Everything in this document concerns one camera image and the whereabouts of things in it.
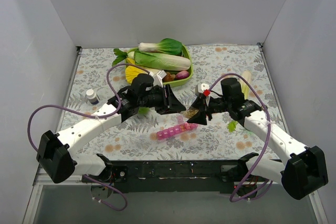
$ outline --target red cap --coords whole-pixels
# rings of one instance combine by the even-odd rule
[[[203,95],[205,95],[205,96],[207,97],[207,96],[210,95],[210,93],[211,93],[211,91],[209,91],[209,90],[206,89],[206,90],[203,92]]]

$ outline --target white wall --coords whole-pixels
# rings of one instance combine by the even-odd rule
[[[286,0],[266,42],[271,76],[292,135],[323,149],[329,184],[319,190],[336,223],[336,0]]]
[[[0,0],[0,223],[21,223],[38,163],[27,121],[42,104],[61,104],[76,48],[50,0]],[[55,130],[59,111],[41,112],[33,137]]]
[[[51,0],[83,47],[263,42],[285,0]]]

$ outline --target bottle cap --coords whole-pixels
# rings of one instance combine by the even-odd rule
[[[93,89],[88,89],[86,91],[86,96],[89,98],[89,99],[92,99],[96,96],[96,93]]]

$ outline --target red onion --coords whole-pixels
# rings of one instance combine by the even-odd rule
[[[179,73],[176,74],[175,76],[175,80],[182,80],[182,79],[185,79],[185,78],[188,78],[189,77],[189,72],[186,71],[186,70],[183,70]]]

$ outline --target black base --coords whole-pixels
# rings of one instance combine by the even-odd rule
[[[111,161],[114,187],[123,193],[218,191],[230,194],[241,177],[222,172],[223,166],[236,166],[237,160],[219,161]],[[101,181],[109,183],[106,178]]]

